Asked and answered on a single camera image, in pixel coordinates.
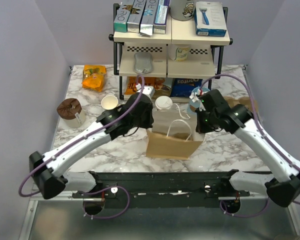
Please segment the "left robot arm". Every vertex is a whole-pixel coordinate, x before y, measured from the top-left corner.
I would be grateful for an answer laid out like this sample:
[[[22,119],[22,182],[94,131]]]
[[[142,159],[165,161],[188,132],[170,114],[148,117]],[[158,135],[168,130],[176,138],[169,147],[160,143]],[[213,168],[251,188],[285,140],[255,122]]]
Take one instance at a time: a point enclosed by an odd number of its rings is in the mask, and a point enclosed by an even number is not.
[[[126,135],[133,128],[151,128],[154,123],[152,111],[151,97],[137,92],[125,104],[105,110],[86,130],[59,148],[44,154],[33,152],[29,156],[29,170],[39,193],[45,200],[64,190],[97,197],[101,185],[95,173],[69,172],[68,169],[92,150]]]

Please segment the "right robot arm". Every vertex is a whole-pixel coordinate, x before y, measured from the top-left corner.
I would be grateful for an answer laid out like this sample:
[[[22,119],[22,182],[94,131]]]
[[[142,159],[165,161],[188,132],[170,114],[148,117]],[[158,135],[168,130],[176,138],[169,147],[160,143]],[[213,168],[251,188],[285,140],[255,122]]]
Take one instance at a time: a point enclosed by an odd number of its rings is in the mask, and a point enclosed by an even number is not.
[[[235,170],[220,183],[220,191],[231,196],[246,191],[268,196],[280,207],[288,207],[300,195],[300,161],[292,157],[259,125],[253,113],[243,104],[230,107],[217,90],[196,90],[190,99],[195,109],[196,132],[206,134],[217,129],[235,135],[247,144],[267,165],[270,174]]]

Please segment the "brown paper bag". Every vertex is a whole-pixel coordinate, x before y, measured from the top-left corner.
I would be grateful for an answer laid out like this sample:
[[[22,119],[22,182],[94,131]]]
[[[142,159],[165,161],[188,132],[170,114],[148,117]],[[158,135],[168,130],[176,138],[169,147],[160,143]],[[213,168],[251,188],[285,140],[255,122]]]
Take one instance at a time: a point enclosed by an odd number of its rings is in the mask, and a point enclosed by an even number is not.
[[[146,156],[150,158],[187,160],[204,142],[205,134],[196,132],[197,117],[177,104],[152,113],[154,123],[147,130]]]

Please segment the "cardboard cup carrier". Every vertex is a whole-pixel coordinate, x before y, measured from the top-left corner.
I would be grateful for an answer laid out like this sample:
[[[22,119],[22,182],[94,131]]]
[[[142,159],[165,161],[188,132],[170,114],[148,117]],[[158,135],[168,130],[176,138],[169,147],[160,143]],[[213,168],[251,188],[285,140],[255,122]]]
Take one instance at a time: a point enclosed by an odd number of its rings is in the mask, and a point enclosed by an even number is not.
[[[249,111],[253,112],[253,105],[249,96],[242,96],[240,98],[224,96],[223,98],[230,109],[233,109],[236,105],[244,105]]]

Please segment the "brown paper cups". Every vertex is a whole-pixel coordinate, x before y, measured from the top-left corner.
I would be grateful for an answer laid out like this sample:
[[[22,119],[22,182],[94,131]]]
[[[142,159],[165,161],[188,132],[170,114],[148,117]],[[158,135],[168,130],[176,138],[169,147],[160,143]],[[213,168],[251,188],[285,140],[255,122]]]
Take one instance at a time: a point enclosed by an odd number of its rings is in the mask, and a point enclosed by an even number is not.
[[[115,95],[108,94],[101,100],[100,104],[104,110],[112,110],[118,106],[119,100]]]

